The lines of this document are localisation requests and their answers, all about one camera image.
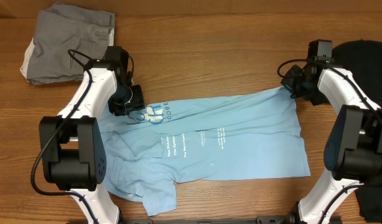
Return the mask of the light blue printed t-shirt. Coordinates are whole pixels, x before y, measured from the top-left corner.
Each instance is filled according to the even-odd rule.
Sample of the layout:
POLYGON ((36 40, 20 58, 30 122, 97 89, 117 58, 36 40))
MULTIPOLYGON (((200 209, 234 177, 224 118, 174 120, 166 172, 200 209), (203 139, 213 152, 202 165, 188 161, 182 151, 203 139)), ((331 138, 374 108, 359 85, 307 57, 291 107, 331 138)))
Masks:
POLYGON ((175 210, 177 183, 310 175, 296 103, 277 87, 166 101, 99 121, 112 194, 149 216, 175 210))

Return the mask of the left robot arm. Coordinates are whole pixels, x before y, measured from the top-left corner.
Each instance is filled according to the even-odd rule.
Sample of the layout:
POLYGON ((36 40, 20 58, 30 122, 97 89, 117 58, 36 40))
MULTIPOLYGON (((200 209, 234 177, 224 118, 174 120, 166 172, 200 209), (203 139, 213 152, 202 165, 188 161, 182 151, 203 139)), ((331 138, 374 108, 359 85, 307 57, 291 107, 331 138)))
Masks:
POLYGON ((145 107, 141 86, 133 83, 133 58, 120 46, 109 46, 101 59, 81 63, 84 77, 69 104, 39 123, 41 150, 30 174, 41 195, 71 196, 87 223, 124 223, 123 213, 103 180, 106 153, 98 122, 103 110, 127 116, 145 107))

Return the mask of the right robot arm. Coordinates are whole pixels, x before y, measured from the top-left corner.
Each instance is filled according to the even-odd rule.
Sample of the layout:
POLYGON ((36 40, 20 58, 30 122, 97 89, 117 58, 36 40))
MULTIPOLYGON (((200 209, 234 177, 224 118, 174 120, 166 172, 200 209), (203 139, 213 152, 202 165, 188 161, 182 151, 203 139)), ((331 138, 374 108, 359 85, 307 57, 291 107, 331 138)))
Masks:
POLYGON ((332 41, 308 45, 304 67, 297 60, 281 85, 292 99, 330 103, 337 114, 324 149, 325 169, 312 190, 285 216, 258 223, 341 223, 333 213, 356 189, 379 187, 382 178, 382 109, 363 92, 351 71, 335 63, 332 41))

